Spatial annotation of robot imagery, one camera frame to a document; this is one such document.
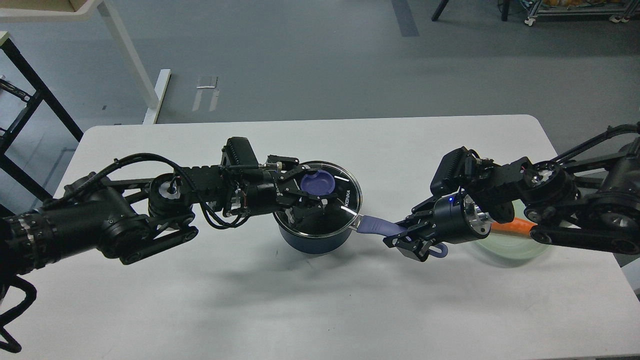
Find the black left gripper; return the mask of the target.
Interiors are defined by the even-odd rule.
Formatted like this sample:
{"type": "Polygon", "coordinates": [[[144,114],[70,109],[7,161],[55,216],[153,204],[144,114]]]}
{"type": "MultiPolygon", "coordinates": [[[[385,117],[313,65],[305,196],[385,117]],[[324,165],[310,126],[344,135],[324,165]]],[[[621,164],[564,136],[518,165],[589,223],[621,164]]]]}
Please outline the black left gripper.
{"type": "Polygon", "coordinates": [[[272,214],[275,221],[291,231],[301,231],[304,221],[323,215],[331,194],[310,194],[302,190],[302,179],[313,169],[298,158],[268,155],[266,162],[275,164],[275,171],[257,168],[235,170],[240,207],[236,215],[245,217],[272,214]]]}

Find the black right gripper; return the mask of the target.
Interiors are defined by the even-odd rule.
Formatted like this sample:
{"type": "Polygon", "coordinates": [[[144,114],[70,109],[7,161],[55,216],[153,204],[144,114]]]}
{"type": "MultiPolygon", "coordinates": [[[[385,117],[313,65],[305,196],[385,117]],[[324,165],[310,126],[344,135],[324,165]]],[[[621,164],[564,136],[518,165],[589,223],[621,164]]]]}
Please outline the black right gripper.
{"type": "Polygon", "coordinates": [[[396,222],[400,226],[397,234],[387,235],[382,242],[390,249],[397,249],[403,256],[425,262],[430,256],[441,257],[441,244],[431,238],[411,238],[410,228],[432,221],[435,225],[435,240],[438,243],[462,244],[486,239],[493,220],[483,212],[466,193],[450,194],[439,200],[430,197],[412,207],[409,215],[396,222]]]}

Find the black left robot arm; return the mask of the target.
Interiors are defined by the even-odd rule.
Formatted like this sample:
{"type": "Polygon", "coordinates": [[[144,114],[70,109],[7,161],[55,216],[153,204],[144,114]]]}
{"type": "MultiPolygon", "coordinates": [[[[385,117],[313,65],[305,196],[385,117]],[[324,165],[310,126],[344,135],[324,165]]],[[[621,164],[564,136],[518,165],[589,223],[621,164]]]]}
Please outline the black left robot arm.
{"type": "Polygon", "coordinates": [[[1,219],[1,296],[24,299],[1,314],[1,349],[22,346],[6,325],[37,298],[23,275],[91,249],[130,265],[189,242],[198,206],[206,223],[234,229],[258,215],[289,211],[293,223],[324,214],[339,198],[335,182],[294,157],[258,162],[246,137],[230,137],[221,163],[183,167],[155,153],[134,153],[67,185],[61,198],[1,219]]]}

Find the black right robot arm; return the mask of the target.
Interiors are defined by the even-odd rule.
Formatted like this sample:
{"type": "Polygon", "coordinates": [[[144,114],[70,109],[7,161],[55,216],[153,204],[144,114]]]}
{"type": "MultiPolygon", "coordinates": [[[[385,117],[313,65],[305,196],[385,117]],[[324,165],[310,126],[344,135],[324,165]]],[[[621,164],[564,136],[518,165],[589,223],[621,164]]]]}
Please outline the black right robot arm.
{"type": "Polygon", "coordinates": [[[430,184],[430,198],[398,223],[383,242],[425,262],[444,257],[447,244],[486,239],[496,224],[515,219],[514,202],[534,223],[537,243],[622,255],[639,253],[639,139],[616,153],[576,161],[576,155],[627,133],[638,124],[605,132],[548,161],[527,157],[500,165],[464,146],[446,153],[430,184]]]}

